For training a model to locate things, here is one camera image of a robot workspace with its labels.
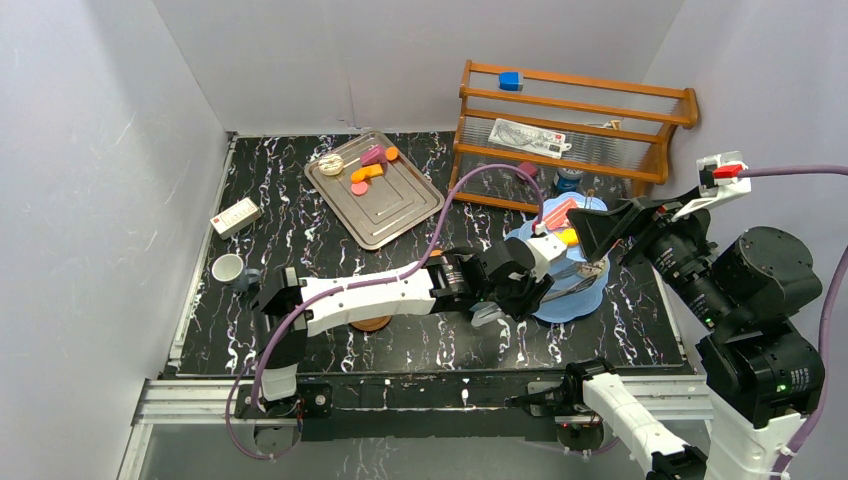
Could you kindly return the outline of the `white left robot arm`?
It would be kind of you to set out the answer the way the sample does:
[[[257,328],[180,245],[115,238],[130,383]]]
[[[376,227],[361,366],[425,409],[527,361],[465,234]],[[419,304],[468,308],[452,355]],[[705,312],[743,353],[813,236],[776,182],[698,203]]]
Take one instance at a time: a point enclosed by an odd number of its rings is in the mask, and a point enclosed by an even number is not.
[[[501,317],[522,321],[555,281],[551,266],[568,248],[552,234],[508,238],[486,250],[462,247],[374,274],[321,279],[285,269],[253,298],[257,342],[251,397],[275,416],[299,400],[298,365],[309,338],[379,317],[459,312],[479,326]]]

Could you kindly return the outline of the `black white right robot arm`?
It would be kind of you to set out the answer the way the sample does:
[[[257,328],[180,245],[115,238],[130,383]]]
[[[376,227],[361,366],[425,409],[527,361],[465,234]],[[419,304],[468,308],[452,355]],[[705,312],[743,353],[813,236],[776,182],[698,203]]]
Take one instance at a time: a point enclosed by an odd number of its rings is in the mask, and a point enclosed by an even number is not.
[[[648,262],[706,327],[697,343],[713,412],[708,452],[668,430],[603,358],[569,364],[562,383],[506,400],[511,408],[593,413],[649,479],[771,479],[811,418],[826,368],[792,317],[822,293],[809,249],[769,226],[745,230],[724,252],[707,240],[707,210],[632,199],[612,211],[573,209],[585,258],[628,241],[623,262]]]

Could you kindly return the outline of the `pink layered cake slice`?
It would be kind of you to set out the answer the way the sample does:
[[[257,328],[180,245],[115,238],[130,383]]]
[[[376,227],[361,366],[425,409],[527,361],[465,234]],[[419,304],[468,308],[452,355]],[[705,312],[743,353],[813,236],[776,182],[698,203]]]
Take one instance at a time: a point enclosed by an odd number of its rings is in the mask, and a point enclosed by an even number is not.
[[[568,229],[571,223],[567,218],[567,213],[576,207],[577,200],[570,196],[546,200],[543,207],[542,223],[551,232]]]

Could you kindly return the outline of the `orange yellow pastry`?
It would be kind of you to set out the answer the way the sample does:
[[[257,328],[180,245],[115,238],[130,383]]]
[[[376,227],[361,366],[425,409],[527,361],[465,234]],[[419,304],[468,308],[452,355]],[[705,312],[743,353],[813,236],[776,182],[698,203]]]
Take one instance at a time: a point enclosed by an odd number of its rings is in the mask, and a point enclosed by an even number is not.
[[[580,243],[577,232],[573,228],[557,231],[555,236],[567,247],[577,246]]]

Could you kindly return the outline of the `steel food tongs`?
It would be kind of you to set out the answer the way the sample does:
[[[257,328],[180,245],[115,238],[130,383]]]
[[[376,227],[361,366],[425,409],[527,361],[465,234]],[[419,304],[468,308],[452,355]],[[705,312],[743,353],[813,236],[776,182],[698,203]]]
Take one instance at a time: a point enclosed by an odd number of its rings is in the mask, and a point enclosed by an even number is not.
[[[517,300],[522,307],[534,307],[531,314],[551,323],[567,323],[586,316],[600,307],[608,273],[602,277],[581,278],[576,274],[579,260],[564,260],[553,266],[552,284],[542,293],[543,283],[533,284],[528,293],[512,295],[507,300]]]

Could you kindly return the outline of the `white chocolate drizzled donut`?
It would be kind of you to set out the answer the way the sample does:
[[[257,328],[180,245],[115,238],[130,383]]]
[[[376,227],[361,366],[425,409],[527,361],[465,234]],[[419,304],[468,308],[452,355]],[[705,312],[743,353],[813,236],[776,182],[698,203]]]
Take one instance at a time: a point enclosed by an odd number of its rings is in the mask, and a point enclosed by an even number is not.
[[[576,267],[576,274],[581,278],[602,277],[608,273],[609,261],[607,258],[602,258],[594,262],[578,262]]]

